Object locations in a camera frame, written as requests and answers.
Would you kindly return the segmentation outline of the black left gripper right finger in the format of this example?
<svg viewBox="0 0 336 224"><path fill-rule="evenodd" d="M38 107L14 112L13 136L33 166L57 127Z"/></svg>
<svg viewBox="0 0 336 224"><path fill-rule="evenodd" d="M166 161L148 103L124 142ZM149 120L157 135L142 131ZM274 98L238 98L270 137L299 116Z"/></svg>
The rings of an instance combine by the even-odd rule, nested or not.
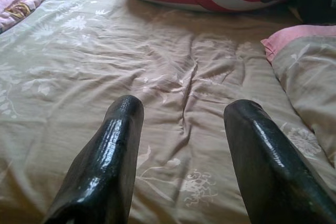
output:
<svg viewBox="0 0 336 224"><path fill-rule="evenodd" d="M251 223L335 223L335 195L258 103L229 104L224 126Z"/></svg>

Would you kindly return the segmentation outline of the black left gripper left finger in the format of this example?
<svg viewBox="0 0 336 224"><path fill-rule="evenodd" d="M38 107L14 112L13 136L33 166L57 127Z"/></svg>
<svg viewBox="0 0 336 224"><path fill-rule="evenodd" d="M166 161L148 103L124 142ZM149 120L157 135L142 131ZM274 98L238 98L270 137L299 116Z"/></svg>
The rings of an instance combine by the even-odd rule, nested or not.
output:
<svg viewBox="0 0 336 224"><path fill-rule="evenodd" d="M144 120L142 102L117 98L75 157L44 223L127 223Z"/></svg>

